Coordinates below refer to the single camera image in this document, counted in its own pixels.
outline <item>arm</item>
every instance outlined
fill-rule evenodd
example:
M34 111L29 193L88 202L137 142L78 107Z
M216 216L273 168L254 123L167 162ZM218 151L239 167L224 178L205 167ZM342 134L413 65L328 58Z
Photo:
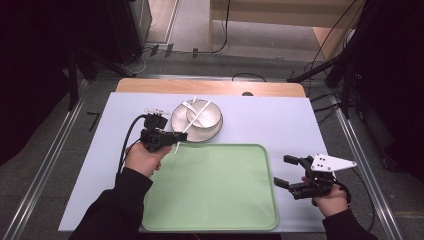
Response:
M143 216L143 199L150 177L171 151L163 147L149 153L141 143L128 152L125 167L112 190L104 191L88 208L70 239L134 239Z
M330 195L314 198L325 219L322 221L327 240L377 239L356 220L346 201L346 193L334 184Z

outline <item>hand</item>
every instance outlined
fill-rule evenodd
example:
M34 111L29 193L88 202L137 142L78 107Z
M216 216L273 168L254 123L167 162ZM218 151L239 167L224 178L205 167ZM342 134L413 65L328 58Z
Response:
M171 152L172 146L165 146L156 152L149 152L143 143L136 143L127 152L125 167L131 168L146 177L150 177L154 170L159 170L160 161Z
M324 197L315 197L314 200L318 205L319 210L324 217L329 217L337 213L347 210L348 204L346 200L346 192L340 190L340 186L333 184L331 193Z

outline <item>camera mount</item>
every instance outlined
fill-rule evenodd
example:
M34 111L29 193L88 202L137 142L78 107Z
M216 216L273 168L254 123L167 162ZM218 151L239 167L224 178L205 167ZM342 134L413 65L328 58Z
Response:
M180 141L187 141L187 133L165 132L163 129L168 120L161 113L149 113L145 116L144 127L141 131L140 142L146 145L149 152L155 152L164 146L171 146Z

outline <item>green tray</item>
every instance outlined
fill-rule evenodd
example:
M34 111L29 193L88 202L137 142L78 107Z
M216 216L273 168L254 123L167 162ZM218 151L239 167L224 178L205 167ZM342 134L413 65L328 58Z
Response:
M265 148L181 144L162 160L146 195L149 231L269 230L278 222Z

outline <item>aluminum rail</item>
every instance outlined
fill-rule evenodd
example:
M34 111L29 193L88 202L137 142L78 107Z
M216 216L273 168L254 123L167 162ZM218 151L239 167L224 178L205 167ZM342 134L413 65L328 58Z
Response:
M334 97L334 95L331 95L331 101L332 103L338 103L338 100ZM396 219L394 218L392 210L390 209L390 206L378 185L377 179L375 178L374 173L368 164L367 157L365 156L365 153L362 150L359 140L355 134L351 120L348 120L344 117L341 109L337 110L337 117L346 135L346 139L349 142L355 160L358 163L358 167L364 179L364 183L374 203L375 210L380 218L387 238L390 240L404 239L396 223Z
M69 135L69 132L72 129L72 126L75 123L76 118L81 110L81 106L85 100L87 92L91 86L91 82L83 80L79 87L80 98L74 109L67 113L56 137L53 140L52 145L50 146L49 151L47 152L46 157L41 164L37 175L31 183L27 193L21 200L19 207L16 211L15 216L9 228L6 231L6 234L3 237L3 240L17 240L20 238L24 228L28 222L29 217L31 216L34 207L40 198L40 195L44 189L44 186L47 183L47 180L50 176L50 173L53 170L53 167L56 163L56 160L62 150L64 143Z

